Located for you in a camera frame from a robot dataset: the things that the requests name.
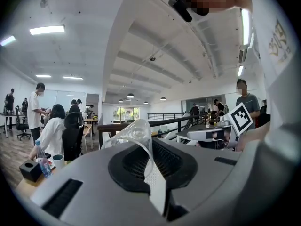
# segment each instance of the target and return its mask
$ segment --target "white plastic cup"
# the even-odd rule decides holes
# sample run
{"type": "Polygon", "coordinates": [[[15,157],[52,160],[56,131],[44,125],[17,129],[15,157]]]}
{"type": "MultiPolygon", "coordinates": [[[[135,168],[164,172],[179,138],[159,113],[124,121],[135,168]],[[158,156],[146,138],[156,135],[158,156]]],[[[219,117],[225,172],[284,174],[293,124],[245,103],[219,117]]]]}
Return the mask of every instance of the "white plastic cup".
{"type": "Polygon", "coordinates": [[[60,170],[65,166],[64,155],[57,154],[52,157],[56,169],[60,170]]]}

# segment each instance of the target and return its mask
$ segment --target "black hair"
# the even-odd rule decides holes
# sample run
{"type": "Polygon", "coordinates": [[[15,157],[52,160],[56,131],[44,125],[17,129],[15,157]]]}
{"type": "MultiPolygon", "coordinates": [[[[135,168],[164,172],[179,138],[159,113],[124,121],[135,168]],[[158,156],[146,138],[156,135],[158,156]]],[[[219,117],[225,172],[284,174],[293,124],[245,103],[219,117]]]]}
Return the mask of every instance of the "black hair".
{"type": "Polygon", "coordinates": [[[65,110],[64,107],[62,107],[60,104],[56,104],[52,107],[51,113],[50,113],[50,118],[61,118],[65,119],[65,110]]]}
{"type": "Polygon", "coordinates": [[[42,88],[43,90],[45,90],[45,85],[43,83],[38,83],[36,89],[42,88]]]}
{"type": "Polygon", "coordinates": [[[246,81],[244,79],[238,79],[236,85],[239,83],[244,83],[246,85],[246,81]]]}

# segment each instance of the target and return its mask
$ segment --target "black office chair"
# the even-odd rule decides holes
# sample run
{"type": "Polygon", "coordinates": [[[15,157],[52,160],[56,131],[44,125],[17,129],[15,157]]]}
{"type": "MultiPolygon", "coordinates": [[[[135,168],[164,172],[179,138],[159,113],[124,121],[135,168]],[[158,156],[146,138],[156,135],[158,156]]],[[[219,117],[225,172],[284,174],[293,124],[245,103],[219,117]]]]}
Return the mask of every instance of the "black office chair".
{"type": "Polygon", "coordinates": [[[25,131],[27,129],[29,129],[29,126],[28,124],[25,123],[25,121],[27,120],[27,118],[23,118],[23,123],[20,123],[20,117],[19,117],[19,109],[16,108],[16,119],[17,119],[17,124],[16,124],[16,127],[17,127],[17,130],[20,130],[22,131],[21,134],[17,135],[17,138],[21,141],[21,138],[22,137],[28,137],[28,139],[30,139],[31,137],[31,134],[29,133],[25,133],[25,131]]]}
{"type": "Polygon", "coordinates": [[[65,161],[73,161],[81,155],[81,139],[84,133],[81,112],[72,112],[64,120],[63,148],[65,161]]]}

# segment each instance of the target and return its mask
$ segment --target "tissue box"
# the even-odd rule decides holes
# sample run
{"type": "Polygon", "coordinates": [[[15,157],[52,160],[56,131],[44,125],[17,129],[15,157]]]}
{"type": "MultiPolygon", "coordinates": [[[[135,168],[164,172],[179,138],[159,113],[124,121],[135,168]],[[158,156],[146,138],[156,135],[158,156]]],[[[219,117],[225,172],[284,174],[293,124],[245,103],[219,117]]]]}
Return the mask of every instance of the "tissue box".
{"type": "Polygon", "coordinates": [[[32,182],[36,182],[41,176],[42,171],[39,164],[32,160],[27,160],[19,167],[23,177],[32,182]]]}

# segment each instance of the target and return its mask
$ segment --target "white t-shirt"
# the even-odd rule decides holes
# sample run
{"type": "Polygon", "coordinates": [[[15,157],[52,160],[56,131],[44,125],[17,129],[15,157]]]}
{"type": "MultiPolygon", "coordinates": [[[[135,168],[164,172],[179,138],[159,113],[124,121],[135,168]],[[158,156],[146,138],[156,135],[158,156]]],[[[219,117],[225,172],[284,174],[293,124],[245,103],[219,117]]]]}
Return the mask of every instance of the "white t-shirt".
{"type": "Polygon", "coordinates": [[[63,154],[62,134],[65,129],[63,119],[50,119],[39,137],[42,150],[51,156],[63,154]]]}
{"type": "Polygon", "coordinates": [[[38,96],[34,91],[30,94],[27,106],[27,119],[29,129],[34,129],[40,126],[41,114],[33,111],[36,109],[40,109],[40,105],[38,101],[38,96]]]}
{"type": "Polygon", "coordinates": [[[260,61],[264,71],[270,129],[298,122],[291,105],[301,101],[300,45],[276,0],[252,0],[260,61]]]}

